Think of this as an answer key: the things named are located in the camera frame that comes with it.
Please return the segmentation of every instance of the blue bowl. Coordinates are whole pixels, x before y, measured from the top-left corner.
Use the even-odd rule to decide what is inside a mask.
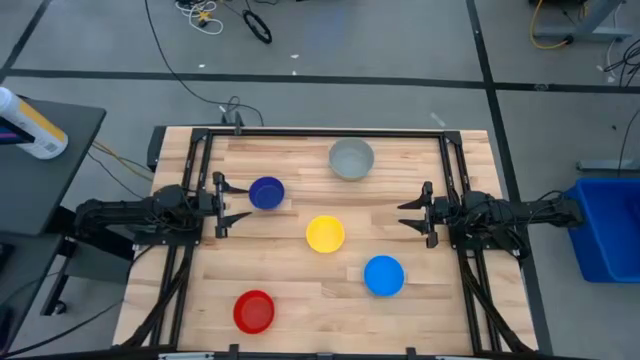
[[[284,185],[274,177],[261,177],[249,188],[249,200],[258,209],[275,209],[282,199],[284,199]]]
[[[393,296],[404,285],[404,270],[391,256],[378,255],[364,268],[364,283],[376,296]]]

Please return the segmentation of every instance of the bowl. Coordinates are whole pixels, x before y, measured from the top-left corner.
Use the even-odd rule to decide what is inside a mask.
[[[258,209],[275,209],[282,199],[284,199],[284,185],[274,177],[261,177],[249,188],[249,200]]]
[[[307,243],[319,253],[332,253],[344,242],[344,227],[333,216],[315,217],[307,225]]]
[[[366,141],[346,138],[336,141],[329,151],[329,166],[340,178],[360,180],[373,168],[375,155]]]
[[[378,255],[364,268],[364,282],[376,296],[393,296],[402,290],[404,270],[398,260],[387,255]]]
[[[233,307],[233,320],[242,332],[259,334],[271,325],[275,316],[273,299],[260,290],[242,294]]]

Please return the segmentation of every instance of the wooden table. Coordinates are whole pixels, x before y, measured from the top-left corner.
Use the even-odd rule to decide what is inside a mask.
[[[190,133],[188,127],[167,128],[154,191],[181,182]],[[487,133],[461,135],[471,188],[500,198]],[[415,347],[418,354],[471,354],[457,257],[447,229],[438,227],[440,245],[426,249],[424,236],[397,222],[422,216],[396,207],[416,199],[424,181],[433,182],[434,196],[446,195],[437,141],[365,139],[375,151],[374,168],[362,181],[345,182],[327,165],[335,140],[215,137],[210,174],[221,171],[232,186],[245,189],[261,176],[275,176],[286,196],[277,210],[256,211],[246,194],[225,195],[228,214],[254,211],[229,230],[227,239],[215,238],[214,219],[205,222],[189,280],[180,350],[226,351],[238,343],[240,351],[255,352],[403,354],[406,347]],[[213,191],[211,179],[207,188]],[[305,240],[309,221],[325,214],[338,217],[347,234],[333,254],[316,253]],[[128,338],[157,300],[166,251],[153,249],[131,271],[114,343]],[[373,297],[363,284],[365,264],[379,254],[398,259],[406,273],[404,288],[392,298]],[[494,303],[535,348],[517,262],[504,251],[485,254]],[[266,291],[276,303],[276,318],[260,335],[244,334],[233,322],[235,300],[250,289]],[[488,348],[482,311],[478,318]]]

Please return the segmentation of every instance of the blue plastic bin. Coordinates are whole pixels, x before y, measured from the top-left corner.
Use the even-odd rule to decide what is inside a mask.
[[[580,179],[567,194],[585,217],[569,229],[585,280],[640,283],[640,180]]]

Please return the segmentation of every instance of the gray floor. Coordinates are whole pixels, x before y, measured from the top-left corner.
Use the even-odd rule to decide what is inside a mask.
[[[292,75],[295,71],[298,75],[482,80],[463,0],[281,0],[275,7],[254,5],[274,33],[271,46],[255,40],[227,9],[216,12],[225,23],[224,32],[206,36],[188,27],[171,0],[149,2],[169,61],[179,72]],[[0,61],[8,56],[39,3],[0,0]],[[613,85],[597,69],[604,66],[608,44],[535,50],[527,38],[532,9],[526,0],[476,3],[496,81]],[[623,6],[618,25],[640,26],[640,5]],[[577,10],[570,13],[575,19]],[[541,13],[541,23],[568,21],[554,9]],[[167,72],[152,41],[142,0],[53,0],[14,68]],[[628,43],[616,45],[612,58],[617,59]],[[210,99],[226,101],[239,95],[243,103],[259,108],[267,125],[273,126],[441,128],[435,114],[446,128],[488,130],[497,155],[484,90],[248,82],[189,85]],[[106,108],[98,138],[122,156],[139,161],[145,160],[154,125],[214,123],[220,118],[217,106],[200,102],[172,81],[9,77],[3,86],[33,98]],[[617,157],[626,122],[640,105],[638,95],[499,92],[498,98],[524,199],[571,187],[581,176],[574,167],[577,159]],[[251,111],[243,115],[247,123],[257,124]],[[636,128],[630,139],[637,136],[640,129]],[[629,142],[628,154],[640,156],[636,144]],[[116,162],[102,154],[96,157],[134,191],[149,191],[148,183]],[[73,208],[91,197],[133,198],[86,160],[64,205]],[[554,352],[637,358],[634,340],[640,323],[640,287],[587,283],[565,231],[541,225],[532,227],[531,233]],[[46,290],[43,287],[39,302]],[[72,280],[63,294],[71,304],[69,313],[42,318],[36,304],[14,349],[86,319],[118,301],[123,291],[121,285]],[[83,331],[29,354],[106,348],[117,313],[114,309]]]

